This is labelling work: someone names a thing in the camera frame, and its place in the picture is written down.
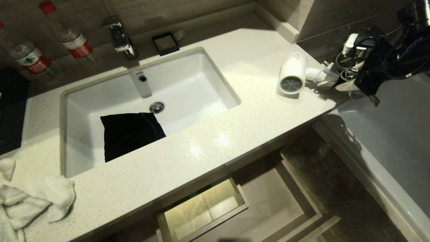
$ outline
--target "black soap dish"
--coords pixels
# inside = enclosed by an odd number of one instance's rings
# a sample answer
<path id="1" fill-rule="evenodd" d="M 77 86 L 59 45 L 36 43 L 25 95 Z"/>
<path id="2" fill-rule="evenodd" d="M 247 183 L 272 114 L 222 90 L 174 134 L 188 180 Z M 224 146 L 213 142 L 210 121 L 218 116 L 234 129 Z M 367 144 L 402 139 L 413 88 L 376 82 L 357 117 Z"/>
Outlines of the black soap dish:
<path id="1" fill-rule="evenodd" d="M 160 56 L 165 56 L 179 50 L 178 42 L 173 37 L 172 33 L 166 33 L 152 37 L 152 41 L 157 47 Z"/>

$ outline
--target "faucet handle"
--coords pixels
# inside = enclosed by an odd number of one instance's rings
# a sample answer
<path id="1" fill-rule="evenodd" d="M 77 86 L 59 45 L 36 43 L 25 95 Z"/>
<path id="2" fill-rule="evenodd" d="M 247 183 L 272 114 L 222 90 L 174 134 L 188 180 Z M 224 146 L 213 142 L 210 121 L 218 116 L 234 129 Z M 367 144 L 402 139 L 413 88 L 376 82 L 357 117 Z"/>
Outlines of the faucet handle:
<path id="1" fill-rule="evenodd" d="M 111 15 L 103 20 L 102 28 L 110 27 L 111 29 L 119 29 L 123 26 L 118 15 Z"/>

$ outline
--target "sink overflow hole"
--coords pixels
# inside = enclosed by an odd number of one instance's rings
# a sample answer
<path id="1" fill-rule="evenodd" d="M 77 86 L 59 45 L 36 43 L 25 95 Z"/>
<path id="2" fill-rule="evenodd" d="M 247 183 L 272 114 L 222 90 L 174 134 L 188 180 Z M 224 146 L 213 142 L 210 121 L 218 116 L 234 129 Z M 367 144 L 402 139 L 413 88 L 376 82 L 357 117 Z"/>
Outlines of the sink overflow hole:
<path id="1" fill-rule="evenodd" d="M 154 102 L 149 107 L 149 111 L 151 111 L 151 113 L 160 113 L 163 110 L 164 110 L 164 104 L 162 102 Z"/>
<path id="2" fill-rule="evenodd" d="M 140 76 L 139 77 L 139 81 L 140 82 L 145 82 L 145 81 L 147 81 L 148 80 L 148 78 L 146 77 L 146 76 Z"/>

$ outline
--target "water bottle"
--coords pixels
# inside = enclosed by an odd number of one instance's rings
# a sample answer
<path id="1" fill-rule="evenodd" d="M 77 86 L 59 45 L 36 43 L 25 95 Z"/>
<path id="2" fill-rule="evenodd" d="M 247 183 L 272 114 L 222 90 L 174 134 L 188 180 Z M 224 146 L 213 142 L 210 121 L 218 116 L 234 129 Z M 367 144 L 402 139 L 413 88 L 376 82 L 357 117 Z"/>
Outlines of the water bottle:
<path id="1" fill-rule="evenodd" d="M 61 69 L 46 58 L 32 42 L 9 29 L 0 22 L 0 44 L 5 51 L 37 79 L 55 84 L 63 79 Z"/>
<path id="2" fill-rule="evenodd" d="M 92 70 L 101 67 L 101 58 L 82 32 L 61 15 L 51 1 L 41 2 L 39 8 L 48 16 L 53 34 L 85 69 Z"/>

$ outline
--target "red bottle cap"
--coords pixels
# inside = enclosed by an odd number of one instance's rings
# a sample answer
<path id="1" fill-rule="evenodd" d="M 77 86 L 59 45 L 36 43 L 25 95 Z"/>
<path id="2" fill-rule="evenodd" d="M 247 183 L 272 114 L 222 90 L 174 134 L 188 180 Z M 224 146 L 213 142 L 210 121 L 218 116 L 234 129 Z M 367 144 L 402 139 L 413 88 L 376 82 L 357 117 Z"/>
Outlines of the red bottle cap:
<path id="1" fill-rule="evenodd" d="M 43 1 L 39 4 L 39 8 L 40 10 L 42 10 L 42 12 L 44 14 L 50 14 L 52 12 L 57 11 L 57 8 L 55 7 L 55 5 L 51 2 L 51 1 Z"/>

